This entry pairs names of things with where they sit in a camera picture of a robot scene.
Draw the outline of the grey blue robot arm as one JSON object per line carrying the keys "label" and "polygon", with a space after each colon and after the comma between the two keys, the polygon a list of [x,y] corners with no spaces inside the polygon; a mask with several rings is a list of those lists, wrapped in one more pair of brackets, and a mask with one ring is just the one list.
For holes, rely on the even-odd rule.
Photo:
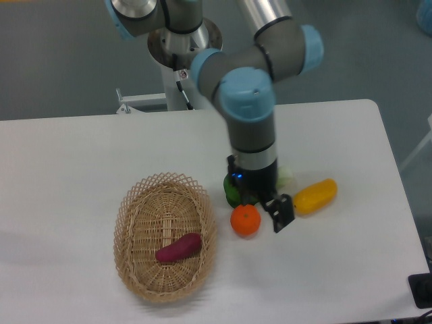
{"label": "grey blue robot arm", "polygon": [[258,200],[275,232],[290,224],[292,198],[276,184],[273,84],[320,65],[319,32],[298,24],[285,1],[239,1],[254,43],[228,55],[201,1],[106,1],[105,7],[122,37],[147,35],[153,59],[170,70],[170,109],[210,106],[225,120],[232,148],[227,173],[241,203]]}

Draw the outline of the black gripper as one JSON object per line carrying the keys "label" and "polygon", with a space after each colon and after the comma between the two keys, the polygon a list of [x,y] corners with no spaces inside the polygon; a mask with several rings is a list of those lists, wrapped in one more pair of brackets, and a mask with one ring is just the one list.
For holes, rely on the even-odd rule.
{"label": "black gripper", "polygon": [[295,219],[294,204],[288,194],[277,194],[277,159],[258,170],[237,166],[233,155],[227,157],[227,174],[230,183],[237,188],[241,205],[263,204],[273,221],[277,234]]}

